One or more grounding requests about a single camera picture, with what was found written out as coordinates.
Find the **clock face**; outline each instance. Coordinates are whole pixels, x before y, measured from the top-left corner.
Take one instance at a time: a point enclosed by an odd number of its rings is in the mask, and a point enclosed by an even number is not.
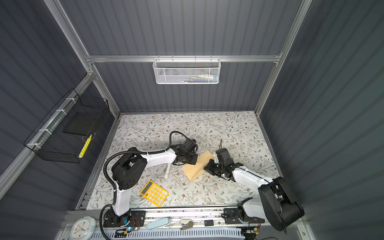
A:
[[[90,222],[88,220],[81,220],[75,223],[72,228],[71,237],[73,239],[84,237],[89,230]]]

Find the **white mesh basket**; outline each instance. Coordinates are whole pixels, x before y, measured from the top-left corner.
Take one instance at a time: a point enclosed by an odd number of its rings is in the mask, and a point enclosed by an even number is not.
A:
[[[155,59],[153,71],[158,84],[217,84],[221,62],[165,62]]]

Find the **gray wall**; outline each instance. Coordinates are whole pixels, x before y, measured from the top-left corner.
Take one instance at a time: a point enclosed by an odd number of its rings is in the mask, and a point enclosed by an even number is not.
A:
[[[254,110],[273,63],[222,63],[218,84],[157,84],[152,63],[96,63],[121,112]]]
[[[0,1],[0,173],[86,72],[41,1]]]
[[[90,55],[273,55],[300,0],[61,3]]]
[[[261,118],[316,239],[382,239],[384,1],[314,1]]]
[[[0,1],[0,172],[86,72],[44,2]],[[99,96],[91,84],[84,94]],[[80,164],[34,157],[0,200],[0,239],[53,239],[75,208],[114,118]]]

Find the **alarm clock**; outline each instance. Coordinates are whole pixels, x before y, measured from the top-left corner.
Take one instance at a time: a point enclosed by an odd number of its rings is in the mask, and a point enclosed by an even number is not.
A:
[[[92,217],[83,217],[75,222],[69,235],[70,240],[88,240],[95,231],[96,220]]]

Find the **black wire basket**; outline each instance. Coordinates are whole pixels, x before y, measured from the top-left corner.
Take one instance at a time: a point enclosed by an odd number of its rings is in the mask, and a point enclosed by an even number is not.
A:
[[[80,163],[109,111],[104,98],[76,95],[61,110],[40,137],[31,142],[29,136],[24,145],[47,161]]]

